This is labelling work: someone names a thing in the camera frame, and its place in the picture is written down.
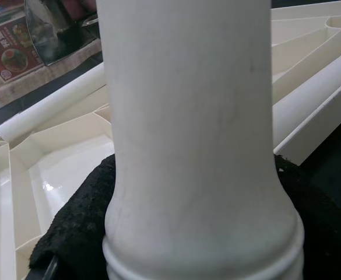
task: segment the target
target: black cloth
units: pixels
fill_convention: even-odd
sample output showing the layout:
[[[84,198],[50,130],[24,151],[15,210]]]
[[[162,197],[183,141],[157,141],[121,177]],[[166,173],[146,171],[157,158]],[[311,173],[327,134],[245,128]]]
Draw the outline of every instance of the black cloth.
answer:
[[[341,209],[296,165],[280,156],[275,160],[280,182],[305,227],[304,279],[341,280]],[[58,279],[108,279],[101,243],[114,183],[115,157],[110,156],[57,213],[30,257],[30,268],[49,263],[56,254],[63,267]]]

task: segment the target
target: poster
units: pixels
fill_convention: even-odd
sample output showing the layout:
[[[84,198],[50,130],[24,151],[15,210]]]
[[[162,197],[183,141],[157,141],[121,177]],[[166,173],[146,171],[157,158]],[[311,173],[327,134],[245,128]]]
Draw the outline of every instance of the poster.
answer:
[[[0,76],[4,81],[42,64],[31,42],[25,17],[0,25]]]

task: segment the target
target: red poster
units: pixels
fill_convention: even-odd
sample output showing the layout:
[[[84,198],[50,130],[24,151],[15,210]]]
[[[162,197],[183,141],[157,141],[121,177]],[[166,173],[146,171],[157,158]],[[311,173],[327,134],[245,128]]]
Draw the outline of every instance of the red poster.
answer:
[[[0,76],[8,81],[42,65],[31,42],[25,17],[0,25]]]

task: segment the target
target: white cylindrical post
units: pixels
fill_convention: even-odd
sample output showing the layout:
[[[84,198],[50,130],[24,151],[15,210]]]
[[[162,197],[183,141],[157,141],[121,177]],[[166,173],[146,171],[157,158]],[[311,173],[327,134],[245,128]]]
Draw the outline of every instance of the white cylindrical post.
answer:
[[[270,1],[100,0],[110,279],[300,279],[272,154]]]

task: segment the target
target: black towel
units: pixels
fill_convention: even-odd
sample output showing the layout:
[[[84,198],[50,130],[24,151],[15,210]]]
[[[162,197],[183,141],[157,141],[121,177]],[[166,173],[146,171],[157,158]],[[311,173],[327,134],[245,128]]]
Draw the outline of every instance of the black towel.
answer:
[[[305,280],[341,280],[341,209],[300,169],[275,157],[279,179],[305,227]],[[30,268],[47,265],[58,256],[58,279],[108,279],[101,249],[104,217],[115,183],[115,157],[104,159],[66,205],[36,245]]]

